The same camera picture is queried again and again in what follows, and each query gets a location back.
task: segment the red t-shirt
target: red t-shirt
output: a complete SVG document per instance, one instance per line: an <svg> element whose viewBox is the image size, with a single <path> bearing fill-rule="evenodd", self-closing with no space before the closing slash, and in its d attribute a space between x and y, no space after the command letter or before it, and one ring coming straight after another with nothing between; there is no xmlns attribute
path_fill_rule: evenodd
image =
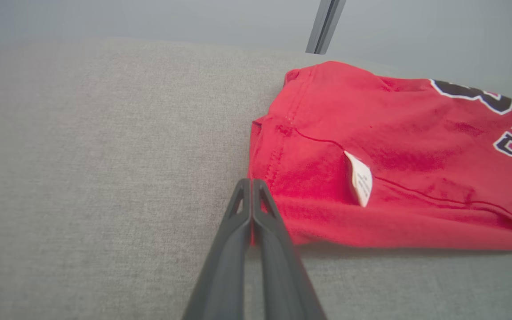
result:
<svg viewBox="0 0 512 320"><path fill-rule="evenodd" d="M344 150L372 172L366 207ZM292 70L252 124L248 177L297 244L512 250L512 99L336 62Z"/></svg>

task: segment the gray cushion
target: gray cushion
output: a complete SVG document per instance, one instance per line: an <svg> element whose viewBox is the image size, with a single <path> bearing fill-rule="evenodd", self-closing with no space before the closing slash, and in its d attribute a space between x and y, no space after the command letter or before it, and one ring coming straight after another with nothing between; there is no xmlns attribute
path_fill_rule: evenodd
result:
<svg viewBox="0 0 512 320"><path fill-rule="evenodd" d="M0 53L0 319L178 319L251 121L286 71L325 59L131 39ZM301 253L333 320L512 319L512 253ZM258 319L255 249L247 264Z"/></svg>

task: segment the clothing label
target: clothing label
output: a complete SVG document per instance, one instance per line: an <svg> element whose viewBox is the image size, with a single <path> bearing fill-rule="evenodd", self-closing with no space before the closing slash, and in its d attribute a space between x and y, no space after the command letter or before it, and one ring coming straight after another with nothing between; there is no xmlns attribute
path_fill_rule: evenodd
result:
<svg viewBox="0 0 512 320"><path fill-rule="evenodd" d="M370 169L352 154L346 151L344 153L349 158L349 168L352 171L351 186L361 207L366 207L370 192L372 191L372 174Z"/></svg>

